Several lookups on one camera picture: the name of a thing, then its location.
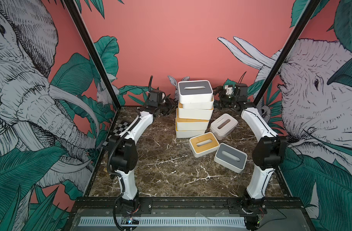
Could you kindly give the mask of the large white box bamboo lid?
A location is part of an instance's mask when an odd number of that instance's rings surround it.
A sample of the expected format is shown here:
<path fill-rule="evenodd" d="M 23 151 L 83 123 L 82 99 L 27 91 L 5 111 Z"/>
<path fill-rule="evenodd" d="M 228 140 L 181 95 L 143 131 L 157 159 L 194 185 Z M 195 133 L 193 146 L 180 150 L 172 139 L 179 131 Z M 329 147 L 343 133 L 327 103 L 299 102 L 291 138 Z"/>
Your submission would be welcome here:
<path fill-rule="evenodd" d="M 176 127 L 178 131 L 205 131 L 208 127 L 208 120 L 185 119 L 176 117 Z"/>

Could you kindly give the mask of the white box grey lid back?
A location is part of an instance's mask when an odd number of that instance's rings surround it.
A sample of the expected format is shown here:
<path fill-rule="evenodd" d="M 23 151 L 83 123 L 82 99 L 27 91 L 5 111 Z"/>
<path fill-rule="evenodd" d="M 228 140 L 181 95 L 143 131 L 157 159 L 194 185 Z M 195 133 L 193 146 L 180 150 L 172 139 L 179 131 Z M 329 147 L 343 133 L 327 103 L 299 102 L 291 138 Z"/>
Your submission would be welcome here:
<path fill-rule="evenodd" d="M 210 102 L 213 90 L 208 80 L 178 82 L 179 102 L 181 104 Z"/>

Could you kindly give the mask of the white box grey lid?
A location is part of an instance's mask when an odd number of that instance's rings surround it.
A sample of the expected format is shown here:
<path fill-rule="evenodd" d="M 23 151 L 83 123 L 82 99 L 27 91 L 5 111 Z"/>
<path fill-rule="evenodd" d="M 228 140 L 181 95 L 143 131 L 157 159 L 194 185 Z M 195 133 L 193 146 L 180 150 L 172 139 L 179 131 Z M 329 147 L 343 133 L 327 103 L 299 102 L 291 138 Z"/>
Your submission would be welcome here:
<path fill-rule="evenodd" d="M 247 154 L 225 143 L 216 151 L 214 161 L 235 173 L 241 173 L 246 165 Z"/>
<path fill-rule="evenodd" d="M 210 102 L 213 90 L 208 80 L 178 82 L 179 102 L 181 104 Z"/>

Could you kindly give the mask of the white box bamboo lid corner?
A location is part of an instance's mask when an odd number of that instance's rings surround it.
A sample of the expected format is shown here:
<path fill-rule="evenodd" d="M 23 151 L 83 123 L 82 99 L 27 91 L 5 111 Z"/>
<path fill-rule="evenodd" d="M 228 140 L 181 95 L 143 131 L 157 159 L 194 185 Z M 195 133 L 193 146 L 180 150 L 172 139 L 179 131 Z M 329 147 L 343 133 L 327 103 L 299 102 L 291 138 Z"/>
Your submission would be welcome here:
<path fill-rule="evenodd" d="M 178 117 L 183 119 L 210 120 L 212 109 L 185 109 L 181 103 L 178 104 Z"/>

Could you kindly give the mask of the small white box bamboo lid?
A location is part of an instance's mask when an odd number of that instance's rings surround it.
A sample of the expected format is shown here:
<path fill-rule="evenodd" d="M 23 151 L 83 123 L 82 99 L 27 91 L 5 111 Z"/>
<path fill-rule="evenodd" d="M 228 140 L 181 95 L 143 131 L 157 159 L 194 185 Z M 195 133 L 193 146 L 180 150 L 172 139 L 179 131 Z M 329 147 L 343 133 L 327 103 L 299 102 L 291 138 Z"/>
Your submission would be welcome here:
<path fill-rule="evenodd" d="M 208 132 L 189 139 L 189 146 L 193 155 L 198 158 L 216 152 L 220 146 L 212 132 Z"/>

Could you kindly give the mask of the white box grey lid front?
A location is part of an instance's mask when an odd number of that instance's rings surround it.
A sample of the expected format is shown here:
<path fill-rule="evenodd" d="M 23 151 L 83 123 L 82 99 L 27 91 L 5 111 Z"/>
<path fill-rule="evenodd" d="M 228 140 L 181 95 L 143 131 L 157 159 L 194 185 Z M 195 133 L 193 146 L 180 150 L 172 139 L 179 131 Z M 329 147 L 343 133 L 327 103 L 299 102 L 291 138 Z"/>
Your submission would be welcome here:
<path fill-rule="evenodd" d="M 247 154 L 225 143 L 216 151 L 214 161 L 235 173 L 241 173 L 246 165 Z"/>

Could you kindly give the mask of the narrow white box bamboo lid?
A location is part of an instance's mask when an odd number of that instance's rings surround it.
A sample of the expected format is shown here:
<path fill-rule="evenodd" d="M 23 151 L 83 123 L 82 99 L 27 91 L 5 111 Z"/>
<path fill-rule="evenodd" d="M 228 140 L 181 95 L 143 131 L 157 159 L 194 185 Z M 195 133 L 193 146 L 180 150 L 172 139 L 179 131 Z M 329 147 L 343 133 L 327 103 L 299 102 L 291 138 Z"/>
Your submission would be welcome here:
<path fill-rule="evenodd" d="M 202 102 L 202 103 L 187 103 L 187 104 L 181 104 L 179 103 L 178 106 L 183 108 L 183 109 L 201 109 L 201 110 L 210 110 L 213 108 L 214 104 L 214 98 L 212 97 L 210 101 L 208 102 Z"/>

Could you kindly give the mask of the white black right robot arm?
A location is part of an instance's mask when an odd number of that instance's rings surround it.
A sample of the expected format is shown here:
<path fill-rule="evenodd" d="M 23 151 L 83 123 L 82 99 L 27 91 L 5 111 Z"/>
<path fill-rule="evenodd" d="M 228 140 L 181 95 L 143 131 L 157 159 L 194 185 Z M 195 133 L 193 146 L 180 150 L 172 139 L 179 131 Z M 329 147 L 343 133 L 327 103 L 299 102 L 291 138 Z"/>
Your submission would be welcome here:
<path fill-rule="evenodd" d="M 280 137 L 264 121 L 256 105 L 248 101 L 248 86 L 235 84 L 213 88 L 219 96 L 215 105 L 237 112 L 249 125 L 257 139 L 252 153 L 254 171 L 250 184 L 241 199 L 242 210 L 246 214 L 262 213 L 265 191 L 276 168 L 283 162 L 287 140 Z"/>

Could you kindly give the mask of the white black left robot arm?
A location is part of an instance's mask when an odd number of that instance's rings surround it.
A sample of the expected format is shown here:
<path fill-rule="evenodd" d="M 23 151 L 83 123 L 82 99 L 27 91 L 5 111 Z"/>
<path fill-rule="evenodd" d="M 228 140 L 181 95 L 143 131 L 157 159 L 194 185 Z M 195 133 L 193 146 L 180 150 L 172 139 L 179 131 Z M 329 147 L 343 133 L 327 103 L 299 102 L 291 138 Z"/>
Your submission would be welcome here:
<path fill-rule="evenodd" d="M 128 214 L 140 209 L 134 174 L 138 162 L 136 144 L 156 117 L 169 114 L 175 106 L 175 101 L 163 91 L 149 89 L 148 98 L 137 109 L 134 121 L 120 135 L 109 138 L 107 172 L 112 179 L 118 178 L 121 190 L 115 205 Z"/>

